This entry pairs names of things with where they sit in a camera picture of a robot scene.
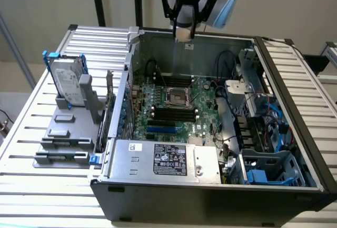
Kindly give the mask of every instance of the power supply label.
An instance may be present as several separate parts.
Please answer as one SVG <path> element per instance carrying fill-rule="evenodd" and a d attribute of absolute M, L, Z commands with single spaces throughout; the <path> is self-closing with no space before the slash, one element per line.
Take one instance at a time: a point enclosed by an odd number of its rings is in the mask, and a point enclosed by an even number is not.
<path fill-rule="evenodd" d="M 187 176 L 186 146 L 154 145 L 153 172 L 158 175 Z"/>

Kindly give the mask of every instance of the motherboard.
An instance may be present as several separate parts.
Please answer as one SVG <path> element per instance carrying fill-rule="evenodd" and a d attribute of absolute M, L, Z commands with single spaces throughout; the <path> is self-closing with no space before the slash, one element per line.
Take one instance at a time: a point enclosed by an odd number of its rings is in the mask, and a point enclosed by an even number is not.
<path fill-rule="evenodd" d="M 132 98 L 134 140 L 216 145 L 220 120 L 210 80 L 135 76 Z"/>

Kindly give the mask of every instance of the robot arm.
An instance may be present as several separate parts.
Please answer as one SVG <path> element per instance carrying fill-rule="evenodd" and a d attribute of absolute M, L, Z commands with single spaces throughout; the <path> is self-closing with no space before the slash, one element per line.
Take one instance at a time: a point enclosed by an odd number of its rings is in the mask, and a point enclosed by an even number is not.
<path fill-rule="evenodd" d="M 164 15 L 171 20 L 173 36 L 176 28 L 190 27 L 190 38 L 201 22 L 223 28 L 236 0 L 162 0 Z"/>

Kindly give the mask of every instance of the white wall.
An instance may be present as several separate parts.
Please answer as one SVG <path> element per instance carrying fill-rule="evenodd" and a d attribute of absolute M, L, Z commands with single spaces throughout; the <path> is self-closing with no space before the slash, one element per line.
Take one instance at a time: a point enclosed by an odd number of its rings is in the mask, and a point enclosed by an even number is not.
<path fill-rule="evenodd" d="M 238 0 L 222 31 L 292 38 L 305 53 L 318 53 L 325 41 L 337 41 L 337 0 Z M 103 0 L 109 26 L 135 25 L 134 0 Z M 143 0 L 144 26 L 167 27 L 161 0 Z M 24 58 L 41 62 L 44 49 L 57 48 L 70 23 L 97 25 L 93 0 L 1 0 L 0 10 Z M 0 38 L 0 60 L 13 57 Z"/>

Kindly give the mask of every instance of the metal slatted table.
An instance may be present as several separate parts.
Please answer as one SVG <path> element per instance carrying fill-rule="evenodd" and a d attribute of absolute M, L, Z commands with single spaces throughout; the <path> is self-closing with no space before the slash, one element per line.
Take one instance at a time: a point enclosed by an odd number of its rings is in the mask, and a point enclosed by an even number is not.
<path fill-rule="evenodd" d="M 121 70 L 128 53 L 127 35 L 127 29 L 79 26 L 66 33 L 57 51 L 74 56 L 85 53 L 89 73 L 93 76 L 93 89 L 98 96 L 105 96 L 106 70 L 114 70 L 114 93 L 118 91 Z M 267 48 L 337 180 L 336 107 L 328 104 L 329 97 L 324 89 L 290 47 L 270 42 Z M 151 226 L 111 224 L 106 220 L 89 187 L 88 170 L 33 168 L 33 156 L 56 108 L 55 95 L 53 81 L 45 71 L 0 147 L 0 226 Z M 304 212 L 284 227 L 335 228 L 337 203 L 321 212 Z"/>

